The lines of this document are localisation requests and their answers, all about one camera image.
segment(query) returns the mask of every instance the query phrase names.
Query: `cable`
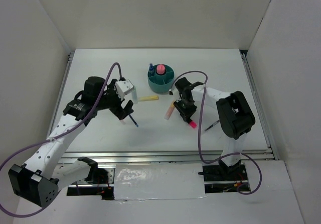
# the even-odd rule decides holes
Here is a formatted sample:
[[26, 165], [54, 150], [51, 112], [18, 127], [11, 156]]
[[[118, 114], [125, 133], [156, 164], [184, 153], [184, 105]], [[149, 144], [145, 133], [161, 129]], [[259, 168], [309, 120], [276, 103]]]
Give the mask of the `cable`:
[[77, 189], [78, 195], [80, 195], [80, 190], [79, 190], [79, 186], [78, 186], [78, 182], [77, 181], [76, 181], [76, 189]]
[[106, 179], [106, 183], [107, 183], [108, 189], [111, 189], [111, 188], [110, 188], [110, 185], [109, 185], [109, 182], [108, 182], [108, 177], [107, 177], [107, 179]]
[[99, 177], [98, 177], [98, 183], [97, 183], [97, 193], [99, 193], [99, 181], [100, 179], [99, 179]]
[[[103, 95], [104, 89], [105, 89], [105, 87], [107, 86], [107, 82], [108, 82], [108, 80], [109, 80], [109, 78], [110, 78], [110, 76], [111, 76], [111, 73], [112, 73], [112, 71], [113, 71], [113, 69], [114, 69], [115, 66], [118, 66], [119, 78], [122, 78], [120, 65], [119, 65], [118, 62], [115, 62], [115, 63], [110, 67], [109, 72], [108, 72], [108, 74], [107, 74], [107, 77], [106, 77], [106, 79], [105, 79], [105, 81], [104, 81], [104, 84], [103, 84], [103, 86], [102, 86], [102, 88], [101, 88], [101, 90], [100, 90], [100, 93], [99, 93], [99, 95], [98, 95], [98, 97], [97, 97], [97, 99], [96, 99], [96, 102], [94, 103], [94, 105], [93, 105], [93, 107], [91, 108], [90, 112], [89, 112], [89, 113], [86, 115], [86, 117], [85, 117], [82, 121], [80, 121], [75, 127], [71, 128], [70, 130], [67, 130], [66, 132], [64, 132], [64, 133], [62, 133], [62, 134], [60, 134], [60, 135], [55, 136], [54, 139], [59, 139], [59, 138], [61, 138], [61, 137], [64, 137], [65, 135], [73, 132], [75, 129], [77, 129], [78, 127], [80, 127], [80, 126], [94, 113], [94, 111], [95, 111], [95, 109], [96, 109], [96, 107], [97, 107], [97, 105], [98, 105], [98, 103], [99, 103], [99, 101], [100, 101], [100, 98], [101, 98], [101, 96]], [[14, 153], [11, 154], [9, 157], [7, 157], [7, 158], [3, 161], [3, 163], [0, 165], [0, 172], [2, 171], [3, 167], [5, 166], [5, 164], [6, 164], [10, 159], [12, 159], [14, 156], [20, 154], [21, 152], [23, 152], [23, 151], [25, 151], [25, 150], [28, 150], [28, 149], [31, 149], [31, 148], [33, 148], [33, 147], [40, 146], [40, 145], [43, 145], [43, 144], [47, 144], [47, 143], [49, 143], [49, 142], [50, 142], [50, 140], [47, 139], [47, 140], [44, 140], [44, 141], [41, 141], [41, 142], [38, 142], [38, 143], [35, 143], [35, 144], [32, 144], [32, 145], [29, 145], [29, 146], [26, 146], [26, 147], [24, 147], [24, 148], [22, 148], [22, 149], [20, 149], [20, 150], [18, 150], [18, 151], [16, 151], [16, 152], [14, 152]], [[15, 213], [12, 213], [12, 212], [6, 210], [6, 209], [2, 206], [2, 204], [0, 203], [0, 210], [2, 210], [5, 214], [7, 214], [7, 215], [9, 215], [9, 216], [18, 217], [18, 218], [26, 218], [26, 217], [34, 216], [34, 215], [42, 212], [44, 209], [45, 209], [45, 208], [41, 208], [40, 210], [37, 210], [37, 211], [34, 212], [34, 213], [25, 214], [25, 215], [19, 215], [19, 214], [15, 214]]]
[[206, 74], [205, 72], [202, 72], [202, 71], [194, 70], [194, 71], [184, 72], [184, 73], [182, 73], [180, 76], [178, 76], [177, 78], [175, 78], [174, 82], [173, 82], [173, 83], [172, 83], [172, 85], [171, 85], [171, 89], [173, 88], [174, 84], [176, 83], [176, 81], [177, 81], [180, 77], [184, 76], [185, 74], [188, 74], [188, 73], [195, 73], [195, 72], [196, 72], [196, 73], [203, 74], [203, 75], [205, 76], [204, 84], [206, 84], [206, 83], [207, 83], [207, 80], [208, 80], [208, 76], [207, 76], [207, 74]]
[[241, 177], [241, 183], [242, 183], [244, 180], [243, 175], [241, 175], [240, 173], [237, 173], [237, 174]]
[[198, 73], [201, 73], [205, 76], [205, 81], [204, 81], [204, 92], [203, 92], [203, 96], [202, 96], [202, 101], [201, 101], [201, 107], [200, 107], [200, 118], [199, 118], [199, 128], [198, 128], [198, 136], [197, 136], [197, 142], [198, 142], [198, 150], [199, 150], [199, 156], [201, 158], [201, 160], [205, 163], [205, 164], [212, 164], [214, 162], [217, 162], [221, 159], [224, 159], [228, 156], [232, 156], [232, 155], [243, 155], [245, 156], [246, 158], [248, 158], [250, 161], [253, 162], [253, 164], [256, 166], [257, 170], [259, 171], [259, 175], [260, 175], [260, 178], [259, 178], [259, 183], [257, 185], [257, 187], [253, 190], [253, 191], [250, 191], [250, 192], [241, 192], [240, 191], [240, 187], [243, 186], [243, 185], [246, 185], [246, 183], [243, 183], [243, 184], [240, 184], [237, 186], [236, 190], [237, 192], [239, 192], [240, 194], [242, 195], [251, 195], [253, 193], [255, 193], [261, 186], [262, 184], [262, 172], [261, 172], [261, 169], [259, 167], [259, 165], [255, 162], [255, 160], [253, 160], [250, 156], [248, 156], [247, 154], [243, 154], [243, 153], [240, 153], [240, 152], [234, 152], [234, 153], [230, 153], [230, 154], [227, 154], [227, 155], [223, 155], [223, 156], [220, 156], [219, 158], [215, 159], [215, 160], [204, 160], [203, 158], [203, 155], [202, 155], [202, 148], [201, 148], [201, 133], [202, 133], [202, 119], [203, 119], [203, 109], [204, 109], [204, 105], [205, 105], [205, 96], [206, 96], [206, 83], [207, 83], [207, 80], [208, 80], [208, 77], [207, 77], [207, 74], [202, 72], [202, 71], [188, 71], [188, 72], [185, 72], [185, 73], [182, 73], [180, 76], [178, 76], [173, 84], [172, 84], [172, 87], [173, 85], [175, 84], [175, 82], [180, 78], [182, 77], [183, 75], [185, 74], [188, 74], [188, 73], [193, 73], [193, 72], [198, 72]]

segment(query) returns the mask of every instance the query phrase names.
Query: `pen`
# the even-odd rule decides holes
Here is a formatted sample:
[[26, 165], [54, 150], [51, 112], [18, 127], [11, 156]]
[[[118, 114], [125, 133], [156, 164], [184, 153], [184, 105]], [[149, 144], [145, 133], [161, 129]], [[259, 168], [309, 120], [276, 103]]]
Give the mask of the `pen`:
[[134, 120], [134, 118], [131, 115], [128, 115], [130, 117], [130, 119], [133, 121], [133, 123], [136, 125], [136, 127], [138, 127], [137, 122]]
[[212, 127], [214, 127], [215, 125], [217, 125], [220, 122], [220, 120], [215, 121], [212, 125], [210, 125], [209, 127], [207, 127], [206, 129], [203, 130], [203, 133], [205, 133], [206, 131], [208, 131], [209, 129], [211, 129]]

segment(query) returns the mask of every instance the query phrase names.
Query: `yellow object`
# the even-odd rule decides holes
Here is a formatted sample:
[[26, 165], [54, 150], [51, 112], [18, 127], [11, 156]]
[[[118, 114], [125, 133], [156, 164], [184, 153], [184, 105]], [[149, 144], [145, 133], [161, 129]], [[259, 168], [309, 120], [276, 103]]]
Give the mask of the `yellow object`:
[[152, 101], [152, 100], [159, 100], [159, 97], [157, 95], [154, 95], [154, 96], [147, 96], [147, 97], [138, 98], [138, 102]]

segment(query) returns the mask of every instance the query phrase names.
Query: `white wall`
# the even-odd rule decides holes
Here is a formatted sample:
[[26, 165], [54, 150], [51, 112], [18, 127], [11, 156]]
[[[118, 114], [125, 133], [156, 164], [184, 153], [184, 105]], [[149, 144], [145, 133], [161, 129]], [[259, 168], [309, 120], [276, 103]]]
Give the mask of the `white wall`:
[[270, 0], [40, 0], [72, 48], [248, 49]]
[[[0, 0], [0, 161], [45, 138], [67, 53], [35, 0]], [[28, 153], [15, 158], [21, 164]], [[0, 174], [0, 202], [15, 212], [18, 197]], [[1, 223], [13, 218], [0, 212]]]
[[272, 0], [248, 62], [304, 220], [321, 214], [321, 0]]

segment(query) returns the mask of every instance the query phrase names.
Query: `pink marker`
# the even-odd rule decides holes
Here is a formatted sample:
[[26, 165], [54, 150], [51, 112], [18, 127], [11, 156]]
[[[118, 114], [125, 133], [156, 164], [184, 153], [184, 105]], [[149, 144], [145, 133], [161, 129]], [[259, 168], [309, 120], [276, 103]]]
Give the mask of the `pink marker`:
[[158, 75], [164, 75], [165, 74], [165, 66], [162, 64], [158, 65], [156, 68], [156, 73]]
[[195, 128], [197, 127], [197, 124], [196, 124], [194, 121], [190, 121], [190, 122], [189, 122], [189, 125], [190, 125], [193, 129], [195, 129]]
[[175, 106], [174, 106], [174, 101], [173, 101], [173, 102], [171, 103], [171, 106], [170, 106], [169, 109], [167, 110], [164, 119], [169, 120], [170, 117], [171, 117], [171, 115], [172, 115], [172, 113], [173, 113], [173, 111], [174, 111], [174, 109], [175, 109]]

